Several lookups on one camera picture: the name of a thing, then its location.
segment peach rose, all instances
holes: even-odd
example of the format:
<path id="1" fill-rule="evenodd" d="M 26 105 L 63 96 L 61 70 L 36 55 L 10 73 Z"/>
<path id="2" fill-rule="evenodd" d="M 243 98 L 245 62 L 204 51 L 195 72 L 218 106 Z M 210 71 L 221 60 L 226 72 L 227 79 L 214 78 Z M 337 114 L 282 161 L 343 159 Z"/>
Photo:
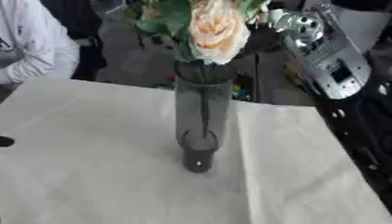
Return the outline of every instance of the peach rose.
<path id="1" fill-rule="evenodd" d="M 250 32 L 232 0 L 196 0 L 189 27 L 195 58 L 224 65 L 245 46 Z"/>

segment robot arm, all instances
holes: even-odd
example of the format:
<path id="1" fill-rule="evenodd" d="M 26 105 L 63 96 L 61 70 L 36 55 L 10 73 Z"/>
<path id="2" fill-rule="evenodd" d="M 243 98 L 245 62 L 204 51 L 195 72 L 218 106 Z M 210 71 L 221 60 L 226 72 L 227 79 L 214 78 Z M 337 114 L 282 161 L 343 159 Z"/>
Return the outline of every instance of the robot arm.
<path id="1" fill-rule="evenodd" d="M 319 113 L 392 211 L 392 77 L 374 73 L 328 4 L 272 10 L 269 26 L 302 67 Z"/>

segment vase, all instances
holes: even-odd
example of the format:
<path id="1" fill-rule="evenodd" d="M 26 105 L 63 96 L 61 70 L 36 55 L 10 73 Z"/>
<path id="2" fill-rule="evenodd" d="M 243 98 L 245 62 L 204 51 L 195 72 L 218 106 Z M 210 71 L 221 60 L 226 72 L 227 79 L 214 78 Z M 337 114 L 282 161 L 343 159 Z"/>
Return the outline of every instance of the vase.
<path id="1" fill-rule="evenodd" d="M 190 172 L 207 172 L 224 142 L 235 73 L 231 66 L 200 62 L 177 63 L 176 72 L 176 136 L 183 165 Z"/>

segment black pants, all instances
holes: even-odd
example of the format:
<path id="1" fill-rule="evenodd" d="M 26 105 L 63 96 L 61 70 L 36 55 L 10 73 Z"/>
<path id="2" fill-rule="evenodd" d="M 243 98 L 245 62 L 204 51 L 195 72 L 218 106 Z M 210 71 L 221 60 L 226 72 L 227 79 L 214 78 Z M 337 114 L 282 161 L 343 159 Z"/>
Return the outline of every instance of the black pants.
<path id="1" fill-rule="evenodd" d="M 103 43 L 99 36 L 88 39 L 89 46 L 80 47 L 80 62 L 72 77 L 73 80 L 96 81 L 98 71 L 103 69 L 107 62 L 103 57 Z"/>

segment table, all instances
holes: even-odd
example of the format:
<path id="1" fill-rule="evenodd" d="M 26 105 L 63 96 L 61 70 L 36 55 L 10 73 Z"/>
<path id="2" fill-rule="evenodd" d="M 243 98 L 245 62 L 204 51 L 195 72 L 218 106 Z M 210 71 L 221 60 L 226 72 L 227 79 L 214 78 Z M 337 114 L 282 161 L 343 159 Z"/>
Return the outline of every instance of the table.
<path id="1" fill-rule="evenodd" d="M 174 93 L 37 78 L 0 105 L 3 223 L 390 223 L 313 108 L 233 103 L 216 166 L 191 174 Z"/>

